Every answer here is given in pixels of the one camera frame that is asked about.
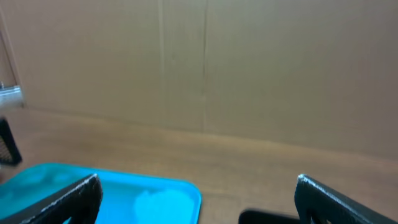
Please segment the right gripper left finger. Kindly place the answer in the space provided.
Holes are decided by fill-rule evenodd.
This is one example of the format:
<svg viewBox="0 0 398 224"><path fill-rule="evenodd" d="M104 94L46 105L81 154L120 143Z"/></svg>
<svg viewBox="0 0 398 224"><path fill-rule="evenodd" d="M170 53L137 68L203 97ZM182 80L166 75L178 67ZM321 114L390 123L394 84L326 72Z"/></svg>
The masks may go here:
<svg viewBox="0 0 398 224"><path fill-rule="evenodd" d="M90 174L39 202L1 220L1 223L94 223L103 199L98 174Z"/></svg>

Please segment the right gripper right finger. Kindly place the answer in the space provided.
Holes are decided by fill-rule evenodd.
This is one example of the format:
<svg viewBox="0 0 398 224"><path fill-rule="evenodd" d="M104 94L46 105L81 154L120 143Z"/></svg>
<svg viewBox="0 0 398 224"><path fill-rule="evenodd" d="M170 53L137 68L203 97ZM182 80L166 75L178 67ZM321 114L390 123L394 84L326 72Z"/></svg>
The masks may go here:
<svg viewBox="0 0 398 224"><path fill-rule="evenodd" d="M397 224L305 174L297 177L294 202L300 223Z"/></svg>

